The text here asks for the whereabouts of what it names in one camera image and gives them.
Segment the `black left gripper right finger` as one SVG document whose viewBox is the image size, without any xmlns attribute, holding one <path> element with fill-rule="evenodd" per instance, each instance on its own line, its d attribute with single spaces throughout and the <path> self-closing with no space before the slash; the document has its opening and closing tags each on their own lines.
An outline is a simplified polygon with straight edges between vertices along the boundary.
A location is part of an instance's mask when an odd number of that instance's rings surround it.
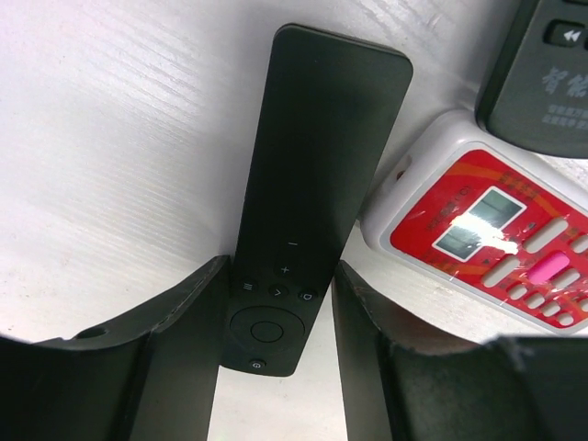
<svg viewBox="0 0 588 441">
<path fill-rule="evenodd" d="M 373 289 L 348 263 L 332 304 L 351 440 L 584 440 L 587 342 L 506 335 L 477 344 Z"/>
</svg>

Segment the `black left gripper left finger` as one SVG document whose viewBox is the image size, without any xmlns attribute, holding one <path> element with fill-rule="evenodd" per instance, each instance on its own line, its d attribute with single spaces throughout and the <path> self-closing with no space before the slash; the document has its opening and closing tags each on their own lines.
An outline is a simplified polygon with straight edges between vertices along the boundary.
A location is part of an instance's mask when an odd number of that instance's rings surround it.
<svg viewBox="0 0 588 441">
<path fill-rule="evenodd" d="M 4 440 L 203 440 L 223 348 L 230 260 L 71 339 L 1 341 Z"/>
</svg>

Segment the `slim black remote control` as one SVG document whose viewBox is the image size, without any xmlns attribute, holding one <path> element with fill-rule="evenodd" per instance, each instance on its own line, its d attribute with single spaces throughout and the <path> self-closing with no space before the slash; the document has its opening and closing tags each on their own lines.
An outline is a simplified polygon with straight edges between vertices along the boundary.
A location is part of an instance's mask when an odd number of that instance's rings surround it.
<svg viewBox="0 0 588 441">
<path fill-rule="evenodd" d="M 232 260 L 224 367 L 294 373 L 412 78 L 393 48 L 298 24 L 276 32 Z"/>
</svg>

